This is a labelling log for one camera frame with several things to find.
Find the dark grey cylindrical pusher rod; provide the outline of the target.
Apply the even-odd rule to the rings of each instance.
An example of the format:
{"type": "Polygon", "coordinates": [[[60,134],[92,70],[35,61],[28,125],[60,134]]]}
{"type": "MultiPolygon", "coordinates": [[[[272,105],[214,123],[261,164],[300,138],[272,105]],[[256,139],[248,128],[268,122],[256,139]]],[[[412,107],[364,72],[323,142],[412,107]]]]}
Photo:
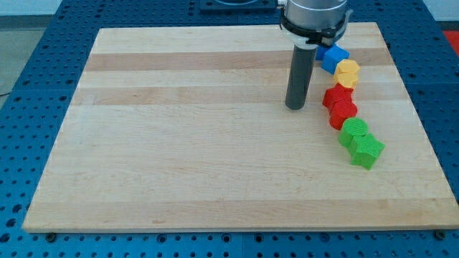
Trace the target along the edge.
{"type": "Polygon", "coordinates": [[[316,48],[294,46],[285,96],[285,105],[291,110],[300,110],[305,105],[315,60],[316,48]]]}

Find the black white tool flange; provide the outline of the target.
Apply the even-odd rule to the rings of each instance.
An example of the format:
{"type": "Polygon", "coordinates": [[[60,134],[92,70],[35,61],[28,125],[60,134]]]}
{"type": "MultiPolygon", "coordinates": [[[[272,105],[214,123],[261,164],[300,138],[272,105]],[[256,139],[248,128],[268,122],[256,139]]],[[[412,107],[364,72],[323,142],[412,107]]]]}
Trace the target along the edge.
{"type": "Polygon", "coordinates": [[[344,35],[353,10],[346,11],[343,18],[333,27],[327,29],[304,29],[289,21],[284,11],[280,15],[280,30],[301,49],[312,49],[315,46],[332,47],[344,35]]]}

